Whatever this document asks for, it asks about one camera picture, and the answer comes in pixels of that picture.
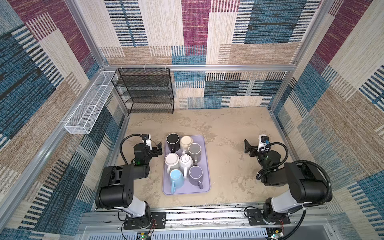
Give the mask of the black ceramic mug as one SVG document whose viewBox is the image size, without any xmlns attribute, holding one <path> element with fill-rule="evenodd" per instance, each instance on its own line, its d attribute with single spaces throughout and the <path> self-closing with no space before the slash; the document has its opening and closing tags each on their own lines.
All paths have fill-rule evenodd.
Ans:
<svg viewBox="0 0 384 240">
<path fill-rule="evenodd" d="M 169 134 L 167 136 L 167 144 L 172 153 L 177 152 L 180 149 L 180 136 L 176 133 Z"/>
</svg>

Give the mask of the light blue mug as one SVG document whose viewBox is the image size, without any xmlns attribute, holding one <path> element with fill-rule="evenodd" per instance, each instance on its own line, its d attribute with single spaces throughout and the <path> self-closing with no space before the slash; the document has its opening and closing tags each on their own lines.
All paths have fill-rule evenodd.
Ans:
<svg viewBox="0 0 384 240">
<path fill-rule="evenodd" d="M 184 185 L 184 175 L 178 170 L 174 169 L 170 172 L 170 181 L 171 181 L 171 194 L 174 194 L 177 189 L 180 189 Z"/>
</svg>

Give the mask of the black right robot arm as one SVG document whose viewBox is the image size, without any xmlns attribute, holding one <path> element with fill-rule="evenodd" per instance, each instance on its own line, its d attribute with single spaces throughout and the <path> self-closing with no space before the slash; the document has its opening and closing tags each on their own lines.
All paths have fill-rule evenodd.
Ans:
<svg viewBox="0 0 384 240">
<path fill-rule="evenodd" d="M 287 146 L 271 143 L 266 135 L 259 137 L 257 146 L 247 140 L 244 144 L 244 152 L 256 157 L 262 167 L 256 176 L 258 181 L 266 187 L 289 187 L 281 195 L 268 198 L 261 209 L 252 206 L 244 209 L 251 226 L 290 224 L 289 214 L 332 200 L 330 177 L 320 165 L 303 160 L 289 163 Z"/>
</svg>

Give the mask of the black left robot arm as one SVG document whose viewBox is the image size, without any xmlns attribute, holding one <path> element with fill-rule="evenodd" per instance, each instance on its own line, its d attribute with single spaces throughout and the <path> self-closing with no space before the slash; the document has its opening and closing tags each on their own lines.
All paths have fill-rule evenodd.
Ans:
<svg viewBox="0 0 384 240">
<path fill-rule="evenodd" d="M 134 146 L 135 158 L 123 166 L 105 167 L 98 186 L 95 203 L 97 208 L 118 210 L 127 214 L 124 222 L 134 229 L 154 225 L 149 204 L 134 196 L 134 180 L 147 178 L 149 162 L 163 154 L 162 144 L 150 148 L 144 143 Z"/>
</svg>

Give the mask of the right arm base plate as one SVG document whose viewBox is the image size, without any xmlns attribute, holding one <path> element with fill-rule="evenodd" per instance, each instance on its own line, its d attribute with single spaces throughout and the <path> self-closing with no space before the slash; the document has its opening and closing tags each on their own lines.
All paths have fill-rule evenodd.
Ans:
<svg viewBox="0 0 384 240">
<path fill-rule="evenodd" d="M 250 226 L 289 225 L 291 223 L 286 213 L 264 213 L 264 209 L 245 208 L 244 214 Z"/>
</svg>

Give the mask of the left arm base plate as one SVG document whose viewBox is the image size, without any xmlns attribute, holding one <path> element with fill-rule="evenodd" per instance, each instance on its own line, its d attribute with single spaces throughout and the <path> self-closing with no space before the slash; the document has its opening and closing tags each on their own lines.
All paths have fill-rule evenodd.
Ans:
<svg viewBox="0 0 384 240">
<path fill-rule="evenodd" d="M 166 212 L 153 212 L 145 214 L 139 218 L 126 217 L 123 229 L 124 230 L 139 230 L 139 229 L 150 229 L 153 224 L 154 228 L 164 229 L 166 226 L 167 213 Z"/>
</svg>

